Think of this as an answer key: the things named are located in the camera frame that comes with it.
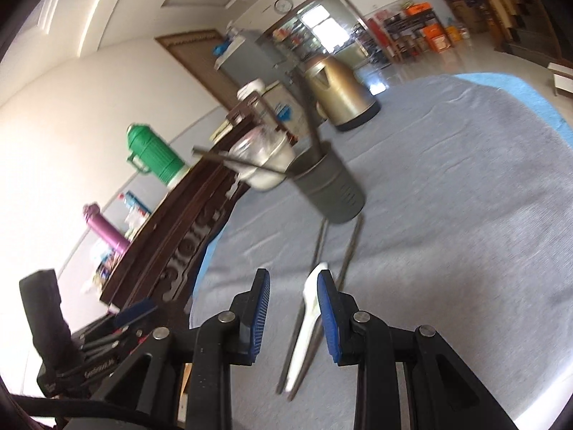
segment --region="green thermos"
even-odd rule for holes
[[[139,172],[152,172],[169,189],[173,189],[189,170],[189,166],[147,124],[127,128],[127,158]]]

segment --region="electric kettle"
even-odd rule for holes
[[[320,108],[340,131],[357,128],[380,111],[380,104],[368,88],[347,65],[332,56],[313,56],[306,64],[305,78]]]

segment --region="pink water bottle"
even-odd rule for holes
[[[124,238],[114,225],[101,214],[100,206],[96,203],[84,205],[84,218],[88,226],[102,238],[110,247],[123,255],[130,246],[130,241]]]

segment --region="white plastic utensil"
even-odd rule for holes
[[[287,393],[292,391],[296,377],[299,376],[300,370],[303,367],[304,358],[307,354],[308,345],[310,344],[310,338],[312,336],[312,330],[314,329],[316,321],[320,317],[320,306],[316,293],[316,283],[319,273],[322,270],[328,270],[328,264],[324,262],[318,264],[304,282],[304,318],[303,324],[300,327],[299,337],[296,340],[296,346],[294,346],[292,359],[290,360],[290,367],[286,375],[285,391]]]

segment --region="metal screw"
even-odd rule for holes
[[[358,323],[366,323],[367,321],[370,320],[370,314],[368,312],[363,312],[362,310],[359,310],[358,312],[354,313],[352,318],[354,318],[354,320],[356,320]]]
[[[155,339],[165,339],[169,336],[169,328],[159,327],[153,330],[153,337]]]
[[[420,326],[420,334],[427,338],[431,338],[435,335],[435,328],[432,325],[422,325]]]
[[[231,312],[230,310],[226,310],[225,312],[221,312],[217,318],[221,323],[229,323],[235,319],[236,315]]]

